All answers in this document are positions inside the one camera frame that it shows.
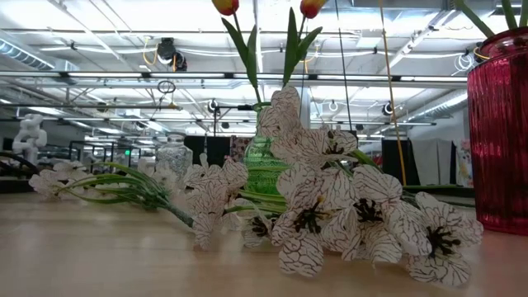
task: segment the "tulip bud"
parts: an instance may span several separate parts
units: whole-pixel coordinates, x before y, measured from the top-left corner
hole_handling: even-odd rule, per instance
[[[238,10],[238,0],[212,0],[216,10],[225,16],[231,16]]]
[[[303,0],[300,3],[300,11],[303,13],[303,16],[312,19],[317,16],[321,7],[327,0]]]

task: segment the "white sculpture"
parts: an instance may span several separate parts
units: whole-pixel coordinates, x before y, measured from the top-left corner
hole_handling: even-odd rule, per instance
[[[40,123],[44,118],[42,115],[26,115],[20,122],[20,131],[13,140],[13,153],[24,153],[24,158],[36,163],[39,148],[46,146],[48,135],[40,129]]]

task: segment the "red glass vase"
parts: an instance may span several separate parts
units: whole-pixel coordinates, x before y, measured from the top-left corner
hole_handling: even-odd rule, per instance
[[[490,59],[468,77],[477,218],[528,235],[528,28],[484,41]]]

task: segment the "glass vase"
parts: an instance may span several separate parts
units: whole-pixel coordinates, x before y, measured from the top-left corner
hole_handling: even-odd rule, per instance
[[[177,188],[185,189],[183,177],[192,165],[192,150],[183,144],[184,134],[170,134],[167,143],[156,152],[156,167],[168,166],[177,177]]]
[[[280,159],[273,157],[273,138],[259,136],[260,131],[246,148],[244,164],[249,171],[245,189],[260,194],[279,195],[276,189],[277,178],[288,167]]]
[[[468,77],[477,218],[528,235],[528,28],[484,41],[489,60]]]

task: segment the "wooden table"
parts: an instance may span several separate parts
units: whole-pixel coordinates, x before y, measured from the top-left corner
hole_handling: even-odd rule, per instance
[[[314,279],[287,276],[277,249],[249,250],[238,233],[219,234],[209,252],[171,214],[79,200],[40,203],[35,194],[0,196],[0,296],[522,296],[528,238],[485,232],[465,251],[474,273],[451,289],[412,280],[402,265],[325,257]]]

